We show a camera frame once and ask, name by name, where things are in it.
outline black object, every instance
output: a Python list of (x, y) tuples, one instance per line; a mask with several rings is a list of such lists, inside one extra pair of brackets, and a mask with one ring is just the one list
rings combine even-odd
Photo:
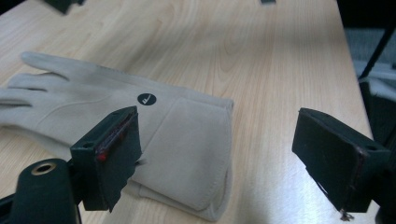
[(394, 0), (337, 0), (344, 27), (386, 28), (394, 14)]
[(0, 223), (80, 223), (81, 201), (111, 212), (142, 154), (136, 106), (109, 114), (70, 149), (69, 162), (39, 161), (21, 172), (16, 193), (0, 200)]
[(85, 0), (44, 0), (44, 2), (48, 3), (50, 6), (54, 7), (58, 11), (62, 12), (63, 14), (67, 14), (69, 8), (77, 3), (80, 6), (84, 4)]
[(370, 84), (361, 82), (361, 96), (374, 140), (382, 146), (396, 150), (396, 102), (372, 95)]
[(1, 0), (0, 1), (0, 15), (14, 8), (24, 0)]
[(268, 3), (276, 3), (276, 0), (260, 0), (260, 2), (264, 5)]
[(395, 152), (307, 108), (300, 109), (292, 151), (337, 210), (366, 212), (375, 200), (377, 223), (395, 223)]

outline wood grain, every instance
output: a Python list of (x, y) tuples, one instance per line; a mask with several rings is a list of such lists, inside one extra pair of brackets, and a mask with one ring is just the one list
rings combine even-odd
[[(342, 223), (291, 152), (300, 107), (371, 136), (336, 1), (88, 0), (64, 17), (26, 1), (0, 17), (0, 83), (26, 50), (71, 57), (234, 100), (233, 191), (219, 223)], [(0, 197), (50, 155), (0, 130)], [(354, 214), (373, 223), (377, 205)], [(84, 223), (206, 223), (123, 194)]]

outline glove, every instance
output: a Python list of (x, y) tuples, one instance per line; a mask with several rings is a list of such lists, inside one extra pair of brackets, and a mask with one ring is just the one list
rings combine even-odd
[(0, 90), (1, 126), (68, 159), (107, 114), (137, 105), (147, 163), (126, 191), (219, 219), (230, 195), (233, 101), (92, 63), (32, 52), (22, 60), (48, 73), (18, 74)]

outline floor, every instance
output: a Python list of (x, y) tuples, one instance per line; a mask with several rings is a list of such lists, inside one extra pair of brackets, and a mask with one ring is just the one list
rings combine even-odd
[[(382, 34), (384, 34), (383, 29), (346, 28), (345, 32), (352, 59), (366, 62), (369, 61)], [(396, 33), (388, 42), (378, 62), (396, 63)]]

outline glove finger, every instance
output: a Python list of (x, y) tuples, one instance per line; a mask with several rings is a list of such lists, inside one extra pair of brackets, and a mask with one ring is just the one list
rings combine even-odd
[(23, 127), (29, 119), (29, 105), (0, 105), (0, 126), (17, 125)]
[(66, 82), (66, 80), (63, 77), (52, 73), (40, 75), (17, 74), (9, 80), (7, 87), (9, 89), (48, 91), (60, 82)]
[(24, 89), (0, 89), (0, 105), (29, 105), (43, 98), (43, 91), (30, 91)]
[(24, 52), (21, 58), (24, 63), (34, 68), (59, 74), (68, 80), (90, 75), (97, 71), (99, 67), (93, 63), (35, 52)]

